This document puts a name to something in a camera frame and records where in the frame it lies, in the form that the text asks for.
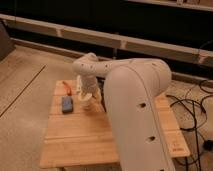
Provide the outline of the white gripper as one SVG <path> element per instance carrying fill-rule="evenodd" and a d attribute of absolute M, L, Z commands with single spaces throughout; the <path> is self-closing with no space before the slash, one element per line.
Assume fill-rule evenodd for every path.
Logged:
<path fill-rule="evenodd" d="M 93 100 L 101 102 L 101 90 L 95 77 L 78 75 L 76 82 L 77 98 L 83 108 L 88 108 Z"/>

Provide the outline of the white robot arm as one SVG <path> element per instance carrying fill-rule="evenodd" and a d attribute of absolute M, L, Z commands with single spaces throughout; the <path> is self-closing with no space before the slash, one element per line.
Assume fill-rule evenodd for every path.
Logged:
<path fill-rule="evenodd" d="M 171 70 L 160 59 L 101 61 L 88 53 L 73 63 L 81 90 L 93 93 L 104 82 L 107 116 L 122 171 L 175 171 L 155 105 L 171 82 Z"/>

